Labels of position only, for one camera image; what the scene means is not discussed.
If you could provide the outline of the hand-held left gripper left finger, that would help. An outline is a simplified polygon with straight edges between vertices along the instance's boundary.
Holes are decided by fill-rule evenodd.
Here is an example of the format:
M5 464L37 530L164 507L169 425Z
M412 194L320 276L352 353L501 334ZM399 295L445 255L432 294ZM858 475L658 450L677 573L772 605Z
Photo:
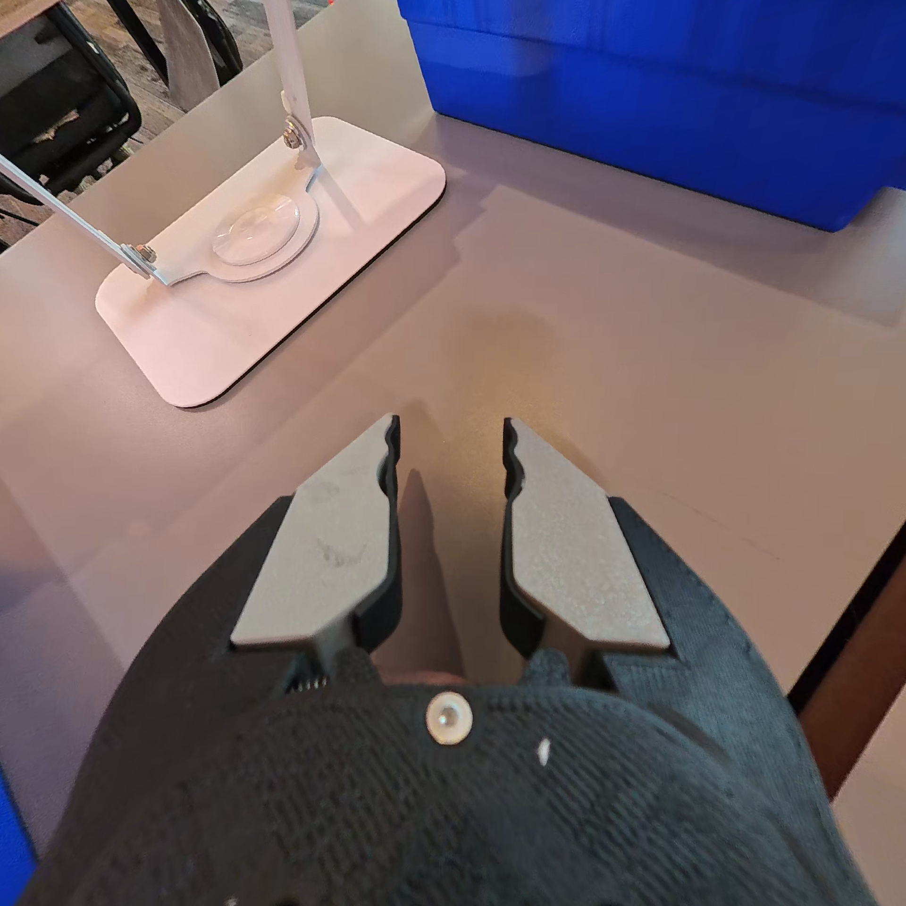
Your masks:
M396 628L400 427L384 415L296 489L232 630L237 649L305 651L328 670Z

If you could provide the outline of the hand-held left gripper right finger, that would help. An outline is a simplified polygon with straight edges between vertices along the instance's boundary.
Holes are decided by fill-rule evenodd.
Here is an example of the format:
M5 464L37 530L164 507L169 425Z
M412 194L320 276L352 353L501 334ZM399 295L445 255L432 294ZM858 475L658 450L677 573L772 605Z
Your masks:
M504 420L503 463L500 623L515 651L559 651L574 680L602 653L669 652L605 490L517 418Z

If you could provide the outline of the blue plastic bin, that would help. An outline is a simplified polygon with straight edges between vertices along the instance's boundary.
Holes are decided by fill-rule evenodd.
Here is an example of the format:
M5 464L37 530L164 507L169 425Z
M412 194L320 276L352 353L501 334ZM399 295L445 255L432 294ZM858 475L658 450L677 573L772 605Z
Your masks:
M903 1L401 1L437 113L828 232L904 189Z
M1 905L15 905L33 877L37 856L1 771Z

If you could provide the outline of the black office chair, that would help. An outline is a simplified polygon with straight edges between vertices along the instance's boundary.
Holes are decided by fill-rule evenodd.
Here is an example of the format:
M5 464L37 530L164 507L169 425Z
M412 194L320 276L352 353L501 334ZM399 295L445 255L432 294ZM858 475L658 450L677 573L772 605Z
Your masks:
M1 152L54 197L127 159L142 129L129 83L74 11L46 8L1 42ZM180 109L243 70L236 40L212 2L86 2L110 13Z

